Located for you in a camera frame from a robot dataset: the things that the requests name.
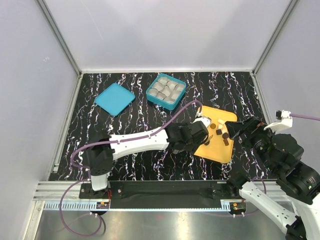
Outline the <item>metal tongs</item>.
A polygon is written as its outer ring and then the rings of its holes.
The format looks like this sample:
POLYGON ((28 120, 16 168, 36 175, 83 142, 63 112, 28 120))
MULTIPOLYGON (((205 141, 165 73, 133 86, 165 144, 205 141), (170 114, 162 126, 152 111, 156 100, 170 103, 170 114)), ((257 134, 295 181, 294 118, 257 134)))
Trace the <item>metal tongs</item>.
POLYGON ((210 141, 211 141, 211 139, 213 138, 213 135, 209 135, 207 138, 206 138, 206 140, 204 141, 204 143, 206 143, 206 142, 209 142, 210 143, 210 141))

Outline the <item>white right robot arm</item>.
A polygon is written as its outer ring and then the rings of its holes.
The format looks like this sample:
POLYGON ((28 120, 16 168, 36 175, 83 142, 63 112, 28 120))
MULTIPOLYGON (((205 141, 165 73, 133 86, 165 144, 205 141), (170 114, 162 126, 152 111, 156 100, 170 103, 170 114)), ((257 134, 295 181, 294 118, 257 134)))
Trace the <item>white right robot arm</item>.
POLYGON ((245 121, 227 121, 225 126, 231 140, 239 138, 241 144, 255 151, 297 213, 279 205, 241 173, 227 181, 228 195, 250 201, 281 229, 287 240, 318 240, 320 175, 301 161, 304 149, 296 139, 281 133, 293 126, 291 113, 284 111, 278 122, 270 124, 250 117, 245 121))

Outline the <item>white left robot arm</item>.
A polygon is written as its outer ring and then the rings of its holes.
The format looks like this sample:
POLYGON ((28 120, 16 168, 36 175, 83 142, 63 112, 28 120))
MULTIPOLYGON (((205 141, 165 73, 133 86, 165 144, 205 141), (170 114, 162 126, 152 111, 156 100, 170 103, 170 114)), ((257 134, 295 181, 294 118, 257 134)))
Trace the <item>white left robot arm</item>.
POLYGON ((90 143, 85 152, 88 157, 91 187, 97 198, 108 193, 108 177, 113 163, 125 156, 147 151, 170 150, 174 154, 194 154, 209 137, 211 120, 200 117, 192 123, 170 123, 165 128, 126 135, 110 135, 90 143))

